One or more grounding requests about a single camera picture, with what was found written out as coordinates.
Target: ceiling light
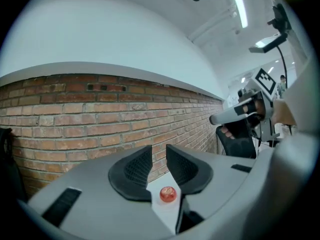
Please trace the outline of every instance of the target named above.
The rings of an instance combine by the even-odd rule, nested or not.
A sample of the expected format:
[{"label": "ceiling light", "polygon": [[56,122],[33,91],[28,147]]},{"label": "ceiling light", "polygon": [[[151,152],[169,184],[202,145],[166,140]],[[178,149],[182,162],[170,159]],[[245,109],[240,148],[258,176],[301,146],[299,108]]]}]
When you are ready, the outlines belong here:
[{"label": "ceiling light", "polygon": [[235,3],[236,3],[236,7],[238,8],[238,11],[239,11],[242,28],[246,28],[246,27],[248,27],[248,19],[247,19],[244,1],[243,0],[235,0]]},{"label": "ceiling light", "polygon": [[258,48],[264,47],[265,45],[266,44],[264,42],[261,42],[261,41],[255,43],[255,46],[258,47]]}]

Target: small red object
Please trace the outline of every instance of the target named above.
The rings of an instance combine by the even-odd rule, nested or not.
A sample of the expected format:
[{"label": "small red object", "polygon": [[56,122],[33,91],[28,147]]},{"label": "small red object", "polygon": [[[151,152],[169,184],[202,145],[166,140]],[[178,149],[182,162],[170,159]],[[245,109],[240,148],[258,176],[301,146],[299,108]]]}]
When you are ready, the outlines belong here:
[{"label": "small red object", "polygon": [[160,198],[166,203],[170,203],[177,198],[177,192],[172,186],[165,186],[160,190]]}]

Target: red brick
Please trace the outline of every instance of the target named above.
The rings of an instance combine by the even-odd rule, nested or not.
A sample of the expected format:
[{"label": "red brick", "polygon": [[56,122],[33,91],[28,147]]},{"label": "red brick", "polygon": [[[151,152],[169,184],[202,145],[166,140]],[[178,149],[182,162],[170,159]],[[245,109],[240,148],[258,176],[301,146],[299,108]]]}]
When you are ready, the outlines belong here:
[{"label": "red brick", "polygon": [[47,76],[45,79],[46,84],[58,84],[60,82],[61,82],[60,74],[50,75],[50,76]]},{"label": "red brick", "polygon": [[34,95],[36,94],[36,89],[37,88],[35,86],[27,87],[25,88],[24,95]]},{"label": "red brick", "polygon": [[171,102],[171,103],[182,103],[184,102],[184,100],[182,98],[178,98],[178,97],[165,97],[165,101],[166,102]]},{"label": "red brick", "polygon": [[0,100],[8,99],[8,97],[9,97],[8,91],[3,91],[3,90],[0,91]]},{"label": "red brick", "polygon": [[173,116],[173,115],[181,115],[181,114],[185,114],[186,110],[184,108],[181,109],[171,109],[169,110],[169,115]]},{"label": "red brick", "polygon": [[25,160],[21,158],[16,158],[15,159],[16,163],[20,167],[26,167],[34,170],[40,170],[40,171],[45,171],[46,170],[46,164],[44,162],[37,162],[37,161],[32,161],[32,160]]},{"label": "red brick", "polygon": [[67,127],[64,128],[63,135],[65,137],[83,137],[86,135],[85,128],[82,127]]},{"label": "red brick", "polygon": [[62,105],[39,105],[34,106],[32,113],[34,115],[53,115],[62,113]]},{"label": "red brick", "polygon": [[129,93],[136,93],[136,94],[144,94],[145,88],[137,87],[137,86],[130,86],[128,92]]},{"label": "red brick", "polygon": [[37,78],[30,78],[27,80],[24,80],[23,86],[39,86],[43,85],[45,83],[46,78],[45,77],[37,77]]},{"label": "red brick", "polygon": [[139,94],[119,94],[120,102],[151,102],[152,96]]},{"label": "red brick", "polygon": [[184,97],[184,98],[191,98],[190,93],[183,92],[183,91],[181,91],[181,92],[179,93],[179,96],[180,96],[180,97]]},{"label": "red brick", "polygon": [[22,176],[26,176],[29,178],[35,178],[35,179],[40,179],[40,172],[39,171],[34,171],[26,168],[19,168],[19,171]]},{"label": "red brick", "polygon": [[12,107],[18,106],[18,103],[19,103],[19,98],[11,99],[11,106]]},{"label": "red brick", "polygon": [[185,132],[186,132],[185,128],[179,128],[179,129],[176,130],[176,133],[178,135],[184,134]]},{"label": "red brick", "polygon": [[166,110],[171,109],[171,103],[147,103],[148,110]]},{"label": "red brick", "polygon": [[140,79],[127,78],[127,77],[119,77],[119,83],[123,85],[131,85],[131,86],[155,86],[155,83]]},{"label": "red brick", "polygon": [[21,136],[21,128],[20,127],[10,127],[12,129],[11,134],[13,136]]},{"label": "red brick", "polygon": [[138,132],[131,132],[128,134],[123,135],[123,141],[124,142],[132,142],[140,139],[145,139],[151,136],[154,136],[157,134],[157,131],[155,129],[148,129]]},{"label": "red brick", "polygon": [[0,109],[0,117],[5,117],[6,114],[7,114],[7,109],[6,108]]},{"label": "red brick", "polygon": [[22,106],[8,107],[6,109],[7,116],[19,116],[22,114]]},{"label": "red brick", "polygon": [[22,137],[32,137],[32,128],[22,128],[21,129]]},{"label": "red brick", "polygon": [[167,110],[156,111],[155,115],[156,115],[157,118],[167,117],[168,116],[168,111]]},{"label": "red brick", "polygon": [[9,92],[9,98],[20,97],[25,94],[25,89],[12,90]]},{"label": "red brick", "polygon": [[73,104],[64,104],[63,113],[72,114],[72,113],[82,113],[83,103],[73,103]]},{"label": "red brick", "polygon": [[166,102],[166,97],[165,96],[153,96],[153,101],[154,102]]},{"label": "red brick", "polygon": [[159,89],[159,88],[146,88],[145,89],[146,94],[154,94],[154,95],[170,95],[168,90],[165,89]]},{"label": "red brick", "polygon": [[159,174],[164,174],[164,173],[166,173],[168,171],[169,171],[169,169],[168,169],[167,165],[165,165],[165,166],[163,166],[163,167],[158,169]]},{"label": "red brick", "polygon": [[84,83],[67,83],[66,92],[84,92],[87,90],[87,85]]},{"label": "red brick", "polygon": [[110,125],[96,125],[87,128],[87,135],[104,135],[127,132],[130,130],[128,123],[110,124]]},{"label": "red brick", "polygon": [[100,158],[104,157],[107,155],[110,155],[112,153],[117,152],[116,147],[109,147],[109,148],[103,148],[103,149],[98,149],[98,150],[89,150],[88,151],[88,158],[89,159],[95,159],[95,158]]},{"label": "red brick", "polygon": [[55,142],[53,140],[39,140],[38,149],[40,149],[40,150],[56,150]]},{"label": "red brick", "polygon": [[171,131],[162,135],[158,135],[156,137],[153,138],[153,143],[157,144],[160,142],[164,142],[166,140],[172,139],[174,137],[177,136],[177,132],[176,131]]},{"label": "red brick", "polygon": [[61,168],[62,168],[62,171],[64,173],[66,173],[66,172],[70,171],[72,168],[75,168],[78,165],[79,165],[79,163],[63,163],[61,165]]},{"label": "red brick", "polygon": [[152,154],[158,153],[161,150],[161,145],[152,146]]},{"label": "red brick", "polygon": [[95,138],[56,140],[55,143],[58,150],[81,150],[96,148],[98,146]]},{"label": "red brick", "polygon": [[11,107],[11,99],[7,99],[2,101],[2,107],[6,108],[6,107]]},{"label": "red brick", "polygon": [[165,159],[162,159],[162,160],[159,160],[159,161],[156,161],[152,164],[152,169],[151,171],[155,171],[155,170],[158,170],[160,167],[164,166],[166,164],[166,160]]},{"label": "red brick", "polygon": [[147,110],[146,103],[130,103],[129,107],[131,111]]},{"label": "red brick", "polygon": [[140,129],[144,129],[144,128],[148,128],[149,127],[149,122],[146,121],[139,121],[139,122],[132,122],[132,130],[140,130]]},{"label": "red brick", "polygon": [[84,152],[84,151],[68,152],[66,155],[67,155],[68,161],[70,161],[70,162],[88,160],[86,152]]},{"label": "red brick", "polygon": [[40,103],[55,103],[57,100],[56,94],[45,94],[41,96]]},{"label": "red brick", "polygon": [[170,125],[164,125],[164,126],[160,126],[158,128],[158,131],[159,131],[160,134],[167,133],[170,130],[171,130]]},{"label": "red brick", "polygon": [[156,180],[157,178],[159,178],[159,176],[160,175],[157,170],[150,172],[148,175],[148,182],[152,182],[152,181]]},{"label": "red brick", "polygon": [[22,180],[26,186],[32,186],[32,187],[40,188],[40,189],[49,184],[49,182],[47,182],[47,181],[40,181],[38,179],[32,179],[32,178],[25,178],[24,177],[24,178],[22,178]]},{"label": "red brick", "polygon": [[96,75],[88,74],[68,74],[61,77],[61,82],[70,83],[70,82],[95,82],[97,80]]},{"label": "red brick", "polygon": [[106,90],[108,92],[125,92],[127,90],[127,87],[124,85],[108,84]]},{"label": "red brick", "polygon": [[11,126],[17,125],[17,118],[15,116],[9,117],[9,125],[11,125]]},{"label": "red brick", "polygon": [[60,115],[55,117],[56,126],[89,125],[96,123],[94,114]]},{"label": "red brick", "polygon": [[86,112],[117,112],[126,111],[127,109],[127,104],[121,103],[89,103],[85,105]]},{"label": "red brick", "polygon": [[39,179],[53,182],[58,179],[62,174],[58,173],[48,173],[48,172],[39,172]]},{"label": "red brick", "polygon": [[94,102],[94,93],[61,93],[56,97],[56,102]]},{"label": "red brick", "polygon": [[101,83],[117,83],[117,77],[111,75],[99,75],[98,81]]},{"label": "red brick", "polygon": [[100,139],[100,145],[102,147],[112,146],[120,143],[120,135],[106,136]]},{"label": "red brick", "polygon": [[134,146],[137,148],[137,147],[141,147],[141,146],[152,145],[152,143],[153,143],[152,140],[150,138],[147,138],[147,139],[142,139],[142,140],[135,142]]},{"label": "red brick", "polygon": [[18,117],[16,120],[17,126],[38,126],[37,116]]},{"label": "red brick", "polygon": [[179,96],[179,91],[178,90],[170,90],[170,95],[171,96]]},{"label": "red brick", "polygon": [[33,105],[40,103],[40,96],[27,96],[27,97],[20,97],[19,105]]},{"label": "red brick", "polygon": [[34,152],[34,158],[36,160],[43,161],[66,161],[66,153],[64,152]]},{"label": "red brick", "polygon": [[46,163],[45,170],[52,173],[63,173],[61,164],[59,163]]},{"label": "red brick", "polygon": [[116,123],[119,121],[120,121],[119,114],[115,114],[115,113],[98,114],[98,124]]},{"label": "red brick", "polygon": [[54,125],[54,117],[53,116],[40,116],[39,125],[40,126],[53,126]]},{"label": "red brick", "polygon": [[33,137],[35,138],[60,138],[62,129],[57,127],[33,128]]},{"label": "red brick", "polygon": [[8,126],[9,125],[9,117],[0,117],[0,125]]},{"label": "red brick", "polygon": [[166,124],[173,123],[174,121],[175,121],[175,118],[173,116],[155,118],[150,120],[150,127],[166,125]]},{"label": "red brick", "polygon": [[98,102],[115,102],[117,101],[117,95],[116,94],[110,94],[110,93],[99,93]]},{"label": "red brick", "polygon": [[121,118],[123,121],[134,121],[134,120],[142,120],[148,118],[155,118],[156,114],[152,111],[148,112],[129,112],[129,113],[122,113]]},{"label": "red brick", "polygon": [[24,115],[24,116],[32,115],[32,106],[23,106],[22,107],[22,115]]},{"label": "red brick", "polygon": [[163,151],[161,151],[161,152],[159,152],[159,153],[157,153],[155,155],[155,159],[156,160],[160,160],[160,159],[165,158],[165,157],[166,157],[166,151],[165,150],[163,150]]},{"label": "red brick", "polygon": [[13,147],[12,154],[20,158],[35,159],[34,151],[32,149]]}]

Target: gray surface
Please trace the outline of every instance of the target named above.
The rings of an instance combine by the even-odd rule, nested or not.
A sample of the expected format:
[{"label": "gray surface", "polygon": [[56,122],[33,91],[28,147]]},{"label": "gray surface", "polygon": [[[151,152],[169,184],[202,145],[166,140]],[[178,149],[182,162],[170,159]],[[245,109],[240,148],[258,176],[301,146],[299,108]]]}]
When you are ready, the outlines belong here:
[{"label": "gray surface", "polygon": [[109,168],[139,149],[85,161],[39,191],[28,204],[42,215],[66,188],[73,187],[82,190],[82,194],[60,226],[72,235],[88,240],[151,240],[172,236],[153,212],[151,203],[128,201],[109,183]]},{"label": "gray surface", "polygon": [[[242,238],[243,227],[250,209],[265,182],[273,149],[264,150],[253,160],[254,166],[240,188],[212,216],[192,229],[177,235],[175,240],[238,240]],[[211,201],[204,205],[208,208],[214,203],[214,193]]]},{"label": "gray surface", "polygon": [[206,188],[198,193],[186,195],[189,208],[203,218],[212,216],[238,190],[248,173],[231,168],[234,164],[252,167],[256,160],[242,157],[222,156],[179,147],[195,158],[207,162],[213,169],[213,178]]}]

